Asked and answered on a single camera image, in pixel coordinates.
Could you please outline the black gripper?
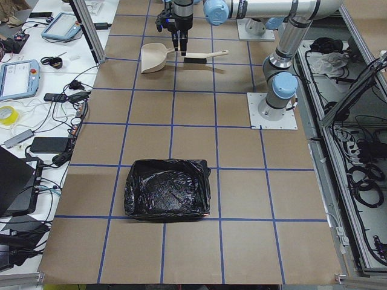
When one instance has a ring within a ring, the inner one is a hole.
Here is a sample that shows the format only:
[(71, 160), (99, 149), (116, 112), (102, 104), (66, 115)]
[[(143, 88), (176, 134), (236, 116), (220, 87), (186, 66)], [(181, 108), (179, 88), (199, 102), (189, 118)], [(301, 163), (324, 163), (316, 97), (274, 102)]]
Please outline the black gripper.
[(171, 31), (174, 50), (179, 50), (178, 32), (180, 31), (180, 51), (181, 55), (187, 53), (188, 30), (193, 26), (193, 8), (165, 8), (157, 16), (156, 26), (159, 32), (163, 28)]

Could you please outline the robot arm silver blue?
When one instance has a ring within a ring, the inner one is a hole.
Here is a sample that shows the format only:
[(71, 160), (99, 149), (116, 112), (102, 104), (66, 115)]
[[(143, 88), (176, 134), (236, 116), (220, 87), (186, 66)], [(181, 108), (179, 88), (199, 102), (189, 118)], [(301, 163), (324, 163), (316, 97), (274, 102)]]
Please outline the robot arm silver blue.
[(164, 9), (155, 21), (157, 31), (163, 29), (170, 32), (175, 51), (186, 56), (189, 30), (193, 26), (194, 1), (175, 0), (163, 1)]
[(294, 88), (298, 88), (297, 79), (288, 72), (310, 25), (317, 19), (325, 18), (342, 5), (342, 1), (204, 1), (206, 20), (212, 25), (221, 25), (228, 19), (259, 19), (284, 18), (287, 21), (285, 30), (275, 51), (264, 61), (263, 73), (267, 81), (268, 92), (265, 103), (275, 112), (284, 109), (289, 96), (280, 96), (273, 84), (275, 77), (281, 72), (289, 75), (294, 81)]

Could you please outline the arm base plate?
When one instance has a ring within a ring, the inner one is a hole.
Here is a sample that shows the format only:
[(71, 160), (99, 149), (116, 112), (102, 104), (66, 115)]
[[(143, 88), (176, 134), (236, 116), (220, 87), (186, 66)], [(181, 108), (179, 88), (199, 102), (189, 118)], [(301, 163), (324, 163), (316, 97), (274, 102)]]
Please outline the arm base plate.
[(254, 19), (238, 19), (238, 36), (242, 41), (274, 42), (275, 34), (267, 30), (261, 21)]
[(298, 129), (293, 104), (288, 101), (285, 108), (273, 109), (266, 102), (266, 93), (248, 92), (250, 127), (262, 130), (291, 130)]

